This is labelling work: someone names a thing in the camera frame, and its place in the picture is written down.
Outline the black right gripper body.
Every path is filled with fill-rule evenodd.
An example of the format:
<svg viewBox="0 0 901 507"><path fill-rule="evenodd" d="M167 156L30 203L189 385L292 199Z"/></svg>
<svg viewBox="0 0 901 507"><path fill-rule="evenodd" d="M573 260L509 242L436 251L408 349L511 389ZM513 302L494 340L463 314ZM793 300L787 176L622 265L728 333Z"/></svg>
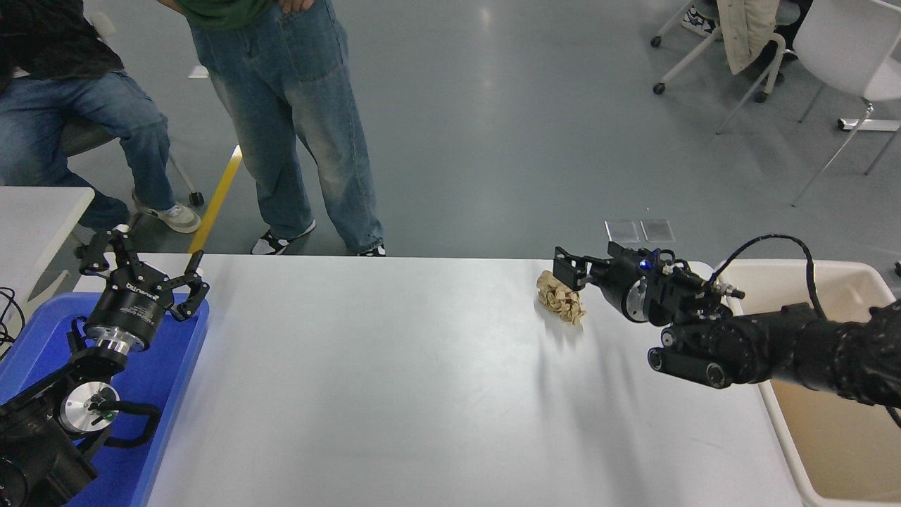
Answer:
<svg viewBox="0 0 901 507"><path fill-rule="evenodd" d="M649 253L611 253L611 260L601 280L601 292L612 307L627 320L643 323L649 320L646 308L648 283L646 275L653 266Z"/></svg>

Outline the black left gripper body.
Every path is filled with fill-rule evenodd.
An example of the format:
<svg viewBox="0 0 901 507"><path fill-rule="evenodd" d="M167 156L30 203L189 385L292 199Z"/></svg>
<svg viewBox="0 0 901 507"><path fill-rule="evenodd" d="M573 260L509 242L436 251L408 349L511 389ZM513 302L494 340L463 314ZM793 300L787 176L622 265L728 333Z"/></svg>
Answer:
<svg viewBox="0 0 901 507"><path fill-rule="evenodd" d="M160 282L144 287L129 280L108 279L84 324L84 333L94 340L116 331L136 340L152 340L173 301L172 290L162 288Z"/></svg>

